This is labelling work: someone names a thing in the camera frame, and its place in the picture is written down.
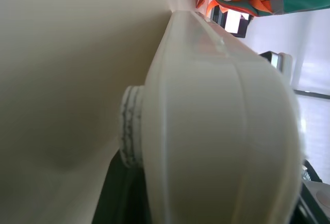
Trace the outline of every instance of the cream wall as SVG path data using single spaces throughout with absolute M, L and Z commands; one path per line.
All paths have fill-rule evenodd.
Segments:
M 118 104 L 195 0 L 0 0 L 0 223 L 90 223 Z

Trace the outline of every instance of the white plastic tank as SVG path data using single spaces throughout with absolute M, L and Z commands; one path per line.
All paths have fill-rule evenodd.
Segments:
M 172 14 L 120 113 L 121 155 L 146 176 L 153 223 L 287 223 L 301 185 L 298 104 L 285 78 L 219 25 Z

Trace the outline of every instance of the white plastic container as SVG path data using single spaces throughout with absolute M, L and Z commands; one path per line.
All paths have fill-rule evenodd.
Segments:
M 121 108 L 121 152 L 145 170 L 153 223 L 286 223 L 301 184 L 286 80 L 219 25 L 175 12 L 144 88 Z

